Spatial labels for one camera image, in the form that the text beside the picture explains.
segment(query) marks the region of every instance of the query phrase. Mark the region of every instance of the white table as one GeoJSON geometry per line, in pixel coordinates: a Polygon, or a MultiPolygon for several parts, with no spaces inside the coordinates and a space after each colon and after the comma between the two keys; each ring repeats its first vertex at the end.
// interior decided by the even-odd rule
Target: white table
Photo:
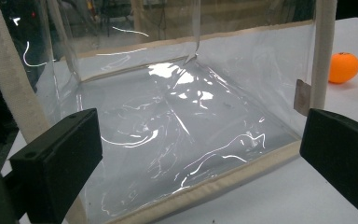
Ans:
{"type": "MultiPolygon", "coordinates": [[[[337,21],[333,51],[358,56],[358,19],[337,21]]],[[[358,76],[343,85],[330,84],[325,109],[358,121],[358,76]]],[[[23,146],[25,141],[19,134],[13,148],[23,146]]],[[[6,165],[3,174],[8,171],[6,165]]],[[[21,223],[28,223],[26,217],[21,223]]],[[[305,160],[298,158],[215,200],[158,223],[352,224],[358,223],[358,211],[305,160]]]]}

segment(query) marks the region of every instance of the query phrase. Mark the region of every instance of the transparent vinyl enclosure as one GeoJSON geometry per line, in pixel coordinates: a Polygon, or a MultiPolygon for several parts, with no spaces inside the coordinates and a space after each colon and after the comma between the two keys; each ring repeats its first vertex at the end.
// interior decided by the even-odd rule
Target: transparent vinyl enclosure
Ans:
{"type": "Polygon", "coordinates": [[[313,0],[0,1],[54,124],[96,107],[103,161],[80,193],[104,223],[301,138],[313,0]]]}

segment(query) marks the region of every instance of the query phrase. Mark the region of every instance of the wrinkled plastic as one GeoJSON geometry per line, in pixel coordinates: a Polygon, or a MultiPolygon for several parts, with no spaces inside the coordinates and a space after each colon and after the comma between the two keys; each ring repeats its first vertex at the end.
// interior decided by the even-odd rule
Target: wrinkled plastic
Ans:
{"type": "Polygon", "coordinates": [[[103,162],[82,195],[90,223],[123,215],[299,138],[235,82],[196,61],[183,64],[151,64],[78,90],[81,109],[99,108],[104,148],[103,162]]]}
{"type": "Polygon", "coordinates": [[[314,1],[38,4],[49,59],[34,89],[47,116],[99,113],[103,162],[81,192],[89,223],[300,139],[293,101],[310,74],[314,1]]]}

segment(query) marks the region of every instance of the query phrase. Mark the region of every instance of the beige fabric edging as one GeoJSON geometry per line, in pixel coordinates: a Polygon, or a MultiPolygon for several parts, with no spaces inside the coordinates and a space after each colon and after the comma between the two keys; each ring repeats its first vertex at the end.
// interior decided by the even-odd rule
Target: beige fabric edging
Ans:
{"type": "MultiPolygon", "coordinates": [[[[49,128],[48,120],[39,104],[21,59],[14,47],[0,10],[0,91],[27,143],[49,128]]],[[[68,211],[69,223],[87,223],[80,198],[68,211]]]]}
{"type": "Polygon", "coordinates": [[[267,170],[290,161],[298,156],[301,141],[278,148],[254,161],[228,171],[216,178],[202,181],[189,189],[183,189],[172,196],[156,203],[135,210],[124,217],[109,221],[106,224],[148,223],[164,217],[174,211],[186,208],[201,199],[213,196],[224,189],[234,187],[247,179],[258,176],[267,170]]]}

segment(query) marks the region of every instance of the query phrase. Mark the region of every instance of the clear plastic wall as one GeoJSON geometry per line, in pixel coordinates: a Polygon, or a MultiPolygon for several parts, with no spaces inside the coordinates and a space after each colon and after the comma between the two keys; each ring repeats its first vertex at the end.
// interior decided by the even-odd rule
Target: clear plastic wall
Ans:
{"type": "Polygon", "coordinates": [[[81,192],[89,223],[300,139],[293,101],[310,74],[314,4],[2,1],[51,123],[98,109],[103,161],[81,192]]]}

